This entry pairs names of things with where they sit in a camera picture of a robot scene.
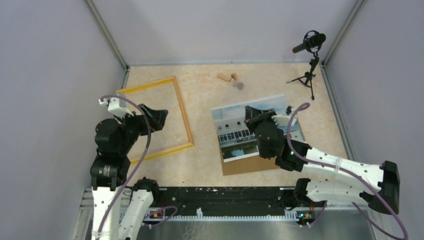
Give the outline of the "yellow wooden picture frame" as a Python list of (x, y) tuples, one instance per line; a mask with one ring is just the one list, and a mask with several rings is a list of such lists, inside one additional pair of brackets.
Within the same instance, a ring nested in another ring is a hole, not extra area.
[(153, 128), (145, 160), (195, 146), (187, 111), (175, 76), (116, 91), (147, 112)]

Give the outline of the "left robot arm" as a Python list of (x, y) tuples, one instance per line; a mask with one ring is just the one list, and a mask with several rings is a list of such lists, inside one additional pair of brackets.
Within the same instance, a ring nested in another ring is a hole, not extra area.
[(125, 111), (107, 118), (95, 128), (96, 157), (90, 168), (93, 196), (93, 240), (119, 239), (122, 192), (130, 168), (128, 153), (140, 136), (164, 128), (168, 110), (139, 105), (143, 114)]

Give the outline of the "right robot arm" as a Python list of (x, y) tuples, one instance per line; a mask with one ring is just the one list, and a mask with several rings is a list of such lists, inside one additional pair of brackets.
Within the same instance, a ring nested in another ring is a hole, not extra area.
[(293, 200), (299, 206), (310, 202), (338, 201), (367, 205), (389, 215), (399, 213), (400, 174), (395, 162), (367, 164), (337, 157), (294, 140), (277, 125), (287, 124), (291, 114), (278, 115), (273, 109), (245, 106), (244, 123), (256, 135), (259, 156), (274, 159), (286, 171), (322, 175), (329, 182), (300, 178)]

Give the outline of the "building photo print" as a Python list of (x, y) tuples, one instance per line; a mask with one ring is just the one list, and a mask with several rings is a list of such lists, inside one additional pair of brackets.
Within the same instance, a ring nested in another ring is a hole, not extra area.
[(278, 115), (284, 115), (289, 100), (280, 94), (212, 108), (212, 119), (225, 163), (259, 155), (257, 137), (244, 123), (246, 106), (258, 110), (273, 109)]

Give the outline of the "brown cardboard backing board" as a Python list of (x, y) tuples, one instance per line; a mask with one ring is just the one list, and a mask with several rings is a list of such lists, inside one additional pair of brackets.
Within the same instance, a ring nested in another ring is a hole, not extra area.
[(257, 136), (248, 130), (241, 117), (219, 120), (215, 127), (224, 176), (279, 168), (274, 159), (259, 156)]

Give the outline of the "light wooden block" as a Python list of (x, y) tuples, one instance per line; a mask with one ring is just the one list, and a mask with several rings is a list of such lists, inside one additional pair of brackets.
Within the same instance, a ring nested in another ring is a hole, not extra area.
[(226, 82), (230, 82), (232, 80), (232, 77), (230, 75), (226, 75), (223, 73), (218, 73), (216, 77)]

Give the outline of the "black tripod microphone stand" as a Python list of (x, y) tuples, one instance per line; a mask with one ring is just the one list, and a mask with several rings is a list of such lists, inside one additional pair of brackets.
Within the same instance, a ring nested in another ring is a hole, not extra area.
[(297, 77), (297, 78), (295, 78), (293, 80), (289, 80), (286, 83), (287, 84), (290, 84), (290, 83), (299, 81), (303, 86), (305, 86), (306, 88), (309, 88), (310, 89), (310, 91), (311, 91), (311, 100), (314, 101), (315, 100), (315, 95), (314, 95), (314, 89), (313, 89), (312, 80), (316, 76), (314, 74), (314, 71), (315, 71), (316, 67), (319, 64), (320, 58), (319, 58), (319, 54), (317, 52), (312, 52), (312, 54), (313, 54), (313, 58), (309, 62), (310, 70), (309, 71), (306, 71), (303, 76)]

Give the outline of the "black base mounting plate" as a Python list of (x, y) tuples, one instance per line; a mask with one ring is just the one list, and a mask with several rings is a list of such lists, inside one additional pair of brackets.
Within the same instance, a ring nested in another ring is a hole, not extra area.
[(175, 206), (176, 216), (194, 216), (201, 209), (206, 217), (283, 216), (289, 210), (324, 206), (323, 201), (295, 195), (292, 187), (161, 187), (152, 208)]

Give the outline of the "black microphone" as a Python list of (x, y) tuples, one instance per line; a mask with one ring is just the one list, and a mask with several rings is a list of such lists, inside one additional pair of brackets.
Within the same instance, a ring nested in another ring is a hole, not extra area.
[(322, 45), (326, 39), (327, 36), (324, 33), (320, 33), (316, 30), (310, 30), (304, 35), (302, 43), (295, 46), (292, 49), (292, 52), (294, 54), (302, 51), (317, 53), (322, 48)]

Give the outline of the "small wooden bracket piece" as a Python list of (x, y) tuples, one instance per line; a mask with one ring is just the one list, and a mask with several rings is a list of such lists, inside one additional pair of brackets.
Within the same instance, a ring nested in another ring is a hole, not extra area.
[(237, 81), (238, 81), (238, 76), (237, 76), (237, 74), (236, 74), (236, 73), (232, 73), (232, 74), (231, 74), (231, 78), (232, 78), (232, 80), (233, 80), (234, 82), (237, 82)]

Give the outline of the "aluminium rail front frame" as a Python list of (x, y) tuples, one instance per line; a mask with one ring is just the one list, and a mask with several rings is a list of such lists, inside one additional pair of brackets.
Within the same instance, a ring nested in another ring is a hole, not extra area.
[(150, 216), (139, 240), (376, 240), (371, 225), (349, 203), (298, 208), (298, 221), (169, 221), (166, 210)]

